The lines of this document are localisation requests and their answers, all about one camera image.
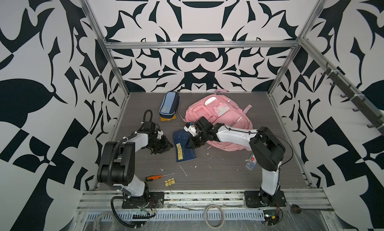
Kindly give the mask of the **dark blue notebook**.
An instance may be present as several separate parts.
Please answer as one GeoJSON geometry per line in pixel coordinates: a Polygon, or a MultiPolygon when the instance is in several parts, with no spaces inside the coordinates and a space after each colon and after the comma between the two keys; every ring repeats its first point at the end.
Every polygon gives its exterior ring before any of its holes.
{"type": "Polygon", "coordinates": [[[190,144],[190,133],[185,130],[178,130],[173,133],[173,140],[176,148],[176,162],[182,163],[197,158],[195,149],[190,144]]]}

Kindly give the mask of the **pink student backpack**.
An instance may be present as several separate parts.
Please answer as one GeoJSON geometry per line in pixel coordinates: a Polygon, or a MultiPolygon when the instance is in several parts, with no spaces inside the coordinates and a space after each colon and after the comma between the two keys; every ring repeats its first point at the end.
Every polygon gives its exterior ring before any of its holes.
{"type": "Polygon", "coordinates": [[[228,128],[251,130],[253,124],[246,115],[251,108],[248,105],[242,110],[230,98],[215,93],[192,104],[186,111],[185,122],[191,123],[205,117],[213,125],[220,123],[228,128]]]}

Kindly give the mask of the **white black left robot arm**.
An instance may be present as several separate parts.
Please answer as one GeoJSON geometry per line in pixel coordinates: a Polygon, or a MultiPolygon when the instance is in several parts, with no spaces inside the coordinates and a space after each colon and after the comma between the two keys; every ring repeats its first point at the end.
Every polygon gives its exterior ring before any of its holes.
{"type": "Polygon", "coordinates": [[[142,122],[130,136],[104,146],[97,181],[132,199],[148,201],[148,184],[135,175],[136,152],[149,149],[152,154],[169,151],[173,145],[154,122],[142,122]]]}

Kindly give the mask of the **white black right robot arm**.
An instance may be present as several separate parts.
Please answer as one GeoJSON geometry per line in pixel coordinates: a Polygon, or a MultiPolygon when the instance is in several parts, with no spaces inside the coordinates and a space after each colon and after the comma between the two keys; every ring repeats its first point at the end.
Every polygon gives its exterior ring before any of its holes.
{"type": "Polygon", "coordinates": [[[251,149],[256,162],[262,168],[260,196],[272,199],[280,189],[280,167],[286,148],[266,127],[259,130],[244,130],[217,123],[213,125],[201,117],[187,123],[184,130],[190,134],[194,148],[208,141],[225,142],[251,149]]]}

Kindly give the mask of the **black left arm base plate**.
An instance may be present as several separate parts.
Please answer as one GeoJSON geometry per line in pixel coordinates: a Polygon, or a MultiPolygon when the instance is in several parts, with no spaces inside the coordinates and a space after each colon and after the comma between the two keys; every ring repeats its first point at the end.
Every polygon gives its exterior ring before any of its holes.
{"type": "Polygon", "coordinates": [[[139,207],[149,209],[157,208],[164,204],[165,193],[164,192],[149,192],[144,193],[141,197],[125,197],[122,208],[123,209],[136,209],[139,207]]]}

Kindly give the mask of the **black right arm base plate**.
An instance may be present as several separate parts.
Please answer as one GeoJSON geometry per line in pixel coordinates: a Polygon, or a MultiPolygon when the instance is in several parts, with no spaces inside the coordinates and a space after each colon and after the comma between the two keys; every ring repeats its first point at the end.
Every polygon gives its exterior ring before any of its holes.
{"type": "Polygon", "coordinates": [[[264,191],[244,191],[248,208],[285,207],[287,200],[283,191],[278,190],[273,196],[264,191]]]}

